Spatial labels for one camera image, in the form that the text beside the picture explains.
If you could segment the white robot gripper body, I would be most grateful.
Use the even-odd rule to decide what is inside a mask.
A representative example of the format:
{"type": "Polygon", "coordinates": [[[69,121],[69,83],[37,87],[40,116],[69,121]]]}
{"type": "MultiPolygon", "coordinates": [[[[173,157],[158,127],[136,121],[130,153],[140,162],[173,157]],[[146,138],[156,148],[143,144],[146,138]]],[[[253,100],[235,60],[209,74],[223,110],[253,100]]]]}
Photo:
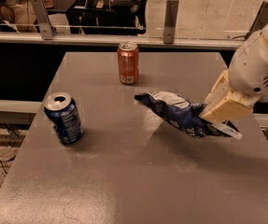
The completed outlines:
{"type": "Polygon", "coordinates": [[[268,103],[268,23],[252,33],[233,55],[229,82],[237,91],[268,103]]]}

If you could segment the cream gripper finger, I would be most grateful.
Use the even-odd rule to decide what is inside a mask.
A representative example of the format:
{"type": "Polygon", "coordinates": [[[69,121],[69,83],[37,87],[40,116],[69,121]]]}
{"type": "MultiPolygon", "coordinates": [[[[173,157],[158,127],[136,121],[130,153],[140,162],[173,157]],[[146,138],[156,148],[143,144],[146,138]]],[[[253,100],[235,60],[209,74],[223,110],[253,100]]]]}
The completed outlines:
{"type": "Polygon", "coordinates": [[[259,96],[246,95],[240,91],[213,90],[205,98],[205,109],[200,113],[200,118],[213,124],[240,119],[250,115],[259,100],[259,96]]]}
{"type": "Polygon", "coordinates": [[[230,91],[229,84],[229,71],[223,71],[214,86],[212,87],[210,93],[205,98],[206,105],[217,105],[225,101],[228,93],[230,91]]]}

